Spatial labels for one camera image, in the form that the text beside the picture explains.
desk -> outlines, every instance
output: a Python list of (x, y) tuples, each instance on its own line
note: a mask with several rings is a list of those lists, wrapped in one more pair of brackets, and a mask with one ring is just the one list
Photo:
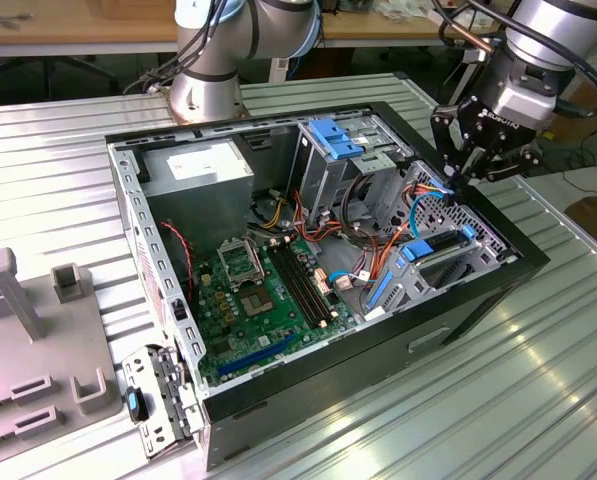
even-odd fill
[[(0, 26), (0, 57), (153, 53), (176, 50), (171, 20), (110, 20), (98, 0), (0, 0), (0, 15), (29, 12), (19, 31)], [(438, 28), (425, 18), (395, 23), (382, 15), (324, 15), (321, 47), (439, 45)]]
[[(431, 135), (433, 103), (392, 75), (247, 85), (243, 100), (255, 115), (382, 100)], [(103, 137), (172, 124), (158, 95), (0, 107), (0, 245), (16, 250), (19, 278), (71, 261), (90, 268), (116, 365), (156, 333)], [(253, 447), (220, 478), (597, 473), (597, 246), (521, 179), (482, 190), (549, 255), (543, 271), (465, 337)], [(147, 465), (123, 409), (1, 462), (0, 478), (209, 477), (201, 465), (191, 445)]]

yellow wire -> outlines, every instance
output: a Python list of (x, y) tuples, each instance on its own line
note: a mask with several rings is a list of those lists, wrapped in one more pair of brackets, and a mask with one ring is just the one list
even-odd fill
[(418, 184), (418, 186), (419, 186), (419, 187), (424, 187), (424, 188), (426, 188), (427, 190), (433, 190), (433, 191), (435, 191), (435, 192), (442, 192), (442, 191), (443, 191), (443, 190), (441, 190), (441, 189), (439, 189), (439, 188), (432, 187), (431, 185), (425, 185), (425, 184), (423, 184), (423, 183), (419, 183), (419, 184)]
[(262, 228), (269, 229), (276, 225), (276, 223), (278, 223), (278, 220), (280, 220), (280, 212), (282, 211), (283, 203), (285, 203), (285, 200), (283, 198), (278, 200), (278, 205), (276, 206), (276, 213), (274, 213), (274, 218), (262, 225)]

black knob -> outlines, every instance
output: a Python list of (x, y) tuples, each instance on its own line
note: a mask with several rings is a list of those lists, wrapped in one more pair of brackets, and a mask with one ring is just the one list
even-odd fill
[(125, 393), (127, 397), (127, 407), (129, 407), (129, 416), (134, 423), (143, 422), (149, 418), (145, 397), (140, 388), (128, 387)]

gray plastic stand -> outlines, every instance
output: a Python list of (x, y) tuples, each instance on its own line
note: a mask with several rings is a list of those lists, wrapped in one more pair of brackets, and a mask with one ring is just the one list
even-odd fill
[(89, 271), (19, 283), (0, 249), (0, 461), (122, 407)]

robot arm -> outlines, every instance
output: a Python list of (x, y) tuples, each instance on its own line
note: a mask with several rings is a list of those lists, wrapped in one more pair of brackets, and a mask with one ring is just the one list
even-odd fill
[[(438, 1), (433, 2), (438, 8)], [(540, 164), (533, 140), (552, 114), (597, 115), (597, 108), (583, 112), (558, 99), (563, 77), (574, 68), (597, 88), (597, 72), (584, 60), (597, 45), (597, 0), (517, 1), (512, 19), (477, 0), (468, 5), (505, 24), (507, 35), (494, 47), (494, 39), (487, 43), (458, 26), (489, 61), (460, 104), (434, 110), (432, 129), (452, 181), (496, 181)], [(442, 15), (453, 26), (451, 17)], [(450, 136), (454, 120), (460, 146)]]
[[(212, 6), (221, 10), (203, 45), (198, 32)], [(188, 66), (173, 80), (172, 110), (192, 123), (240, 116), (238, 62), (302, 56), (316, 42), (320, 21), (315, 0), (177, 0), (178, 64)]]

